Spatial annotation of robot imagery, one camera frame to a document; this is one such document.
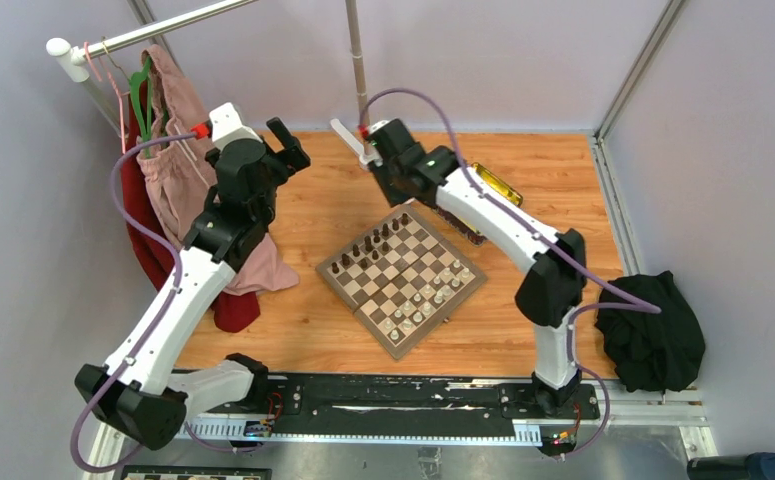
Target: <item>chessboard frame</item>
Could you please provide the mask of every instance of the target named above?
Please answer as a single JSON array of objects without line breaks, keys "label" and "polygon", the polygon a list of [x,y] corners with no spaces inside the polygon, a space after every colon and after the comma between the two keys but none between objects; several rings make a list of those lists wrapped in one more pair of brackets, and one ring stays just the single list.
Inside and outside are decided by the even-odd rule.
[{"label": "chessboard frame", "polygon": [[[358,302],[349,296],[340,282],[338,282],[335,276],[330,273],[330,269],[332,263],[340,262],[341,255],[351,250],[353,245],[360,245],[363,241],[363,237],[368,235],[373,229],[378,228],[392,218],[400,218],[403,213],[408,214],[408,216],[410,216],[413,221],[417,222],[422,228],[424,228],[427,233],[437,241],[437,245],[441,245],[446,250],[446,252],[450,253],[455,257],[455,259],[459,260],[461,262],[461,268],[468,268],[473,274],[473,278],[469,283],[462,286],[459,291],[455,292],[454,296],[449,299],[449,308],[438,308],[429,318],[422,322],[422,324],[419,324],[417,328],[408,336],[408,338],[402,341],[399,345],[393,345],[389,343],[386,335],[378,328],[378,325],[362,311],[364,302]],[[478,266],[476,266],[469,258],[461,253],[461,251],[458,250],[454,244],[448,241],[437,230],[437,228],[431,224],[431,222],[423,218],[422,215],[420,215],[416,209],[410,205],[402,205],[394,209],[392,212],[390,212],[389,215],[379,220],[378,223],[371,225],[367,229],[364,229],[362,233],[355,236],[355,238],[339,248],[337,253],[329,256],[323,262],[317,265],[316,271],[323,278],[323,280],[325,280],[329,287],[331,287],[331,289],[343,300],[343,303],[345,303],[346,306],[352,311],[355,318],[357,318],[358,321],[363,324],[367,330],[369,330],[372,336],[375,337],[376,341],[378,341],[378,343],[380,343],[381,346],[384,347],[384,349],[387,350],[387,352],[396,360],[401,359],[411,349],[418,345],[429,333],[431,333],[431,331],[434,330],[434,328],[444,323],[445,321],[448,321],[449,315],[453,314],[454,311],[464,301],[466,301],[470,295],[472,295],[487,281],[487,276],[480,268],[478,268]]]}]

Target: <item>wood floor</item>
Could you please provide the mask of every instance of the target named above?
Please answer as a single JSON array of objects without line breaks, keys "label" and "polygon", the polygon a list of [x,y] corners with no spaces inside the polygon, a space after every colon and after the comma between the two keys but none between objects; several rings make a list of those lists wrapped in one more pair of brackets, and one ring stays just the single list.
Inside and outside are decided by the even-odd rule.
[{"label": "wood floor", "polygon": [[[532,324],[513,300],[522,276],[490,242],[470,245],[419,204],[416,208],[489,280],[402,360],[384,351],[314,268],[390,209],[375,180],[335,135],[298,136],[313,163],[278,190],[278,218],[270,233],[301,284],[262,295],[260,318],[237,334],[217,330],[205,315],[178,366],[209,367],[239,352],[275,371],[530,375],[536,359]],[[447,142],[443,134],[417,138],[427,148]],[[584,136],[462,134],[459,139],[468,160],[481,162],[523,194],[526,212],[560,231],[580,231],[590,269],[606,279],[622,275]],[[585,301],[598,293],[589,284]],[[600,375],[615,377],[594,319],[590,312],[578,322],[579,359]]]}]

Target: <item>white wall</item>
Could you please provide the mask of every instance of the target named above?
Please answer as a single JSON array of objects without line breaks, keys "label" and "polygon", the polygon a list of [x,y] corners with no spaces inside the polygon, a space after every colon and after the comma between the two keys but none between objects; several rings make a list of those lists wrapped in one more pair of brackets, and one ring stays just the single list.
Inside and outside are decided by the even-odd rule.
[{"label": "white wall", "polygon": [[153,293],[105,188],[115,134],[45,52],[135,27],[124,2],[0,1],[0,478],[79,476],[75,373]]},{"label": "white wall", "polygon": [[775,4],[689,2],[609,147],[648,270],[701,320],[720,451],[775,450]]},{"label": "white wall", "polygon": [[[196,5],[150,3],[159,18]],[[360,0],[369,90],[421,89],[462,130],[594,128],[665,3]],[[343,0],[261,0],[167,38],[208,107],[233,100],[258,124],[357,122]],[[441,128],[413,99],[378,105]]]}]

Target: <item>dark blue object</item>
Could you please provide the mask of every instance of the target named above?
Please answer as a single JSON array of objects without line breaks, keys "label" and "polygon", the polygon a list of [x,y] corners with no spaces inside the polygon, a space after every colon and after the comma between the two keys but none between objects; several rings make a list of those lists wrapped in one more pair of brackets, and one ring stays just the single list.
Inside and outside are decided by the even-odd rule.
[{"label": "dark blue object", "polygon": [[690,480],[775,480],[775,453],[694,458],[687,475]]}]

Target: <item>crumpled black fabric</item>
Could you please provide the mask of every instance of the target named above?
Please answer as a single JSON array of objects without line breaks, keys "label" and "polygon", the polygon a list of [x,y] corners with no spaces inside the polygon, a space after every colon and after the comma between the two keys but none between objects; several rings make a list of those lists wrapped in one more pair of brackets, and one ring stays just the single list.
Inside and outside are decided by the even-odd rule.
[{"label": "crumpled black fabric", "polygon": [[[699,375],[705,338],[673,274],[632,275],[609,283],[662,310],[650,314],[602,309],[596,316],[596,328],[605,335],[605,353],[617,365],[626,389],[681,391],[690,386]],[[625,302],[607,290],[599,301]]]}]

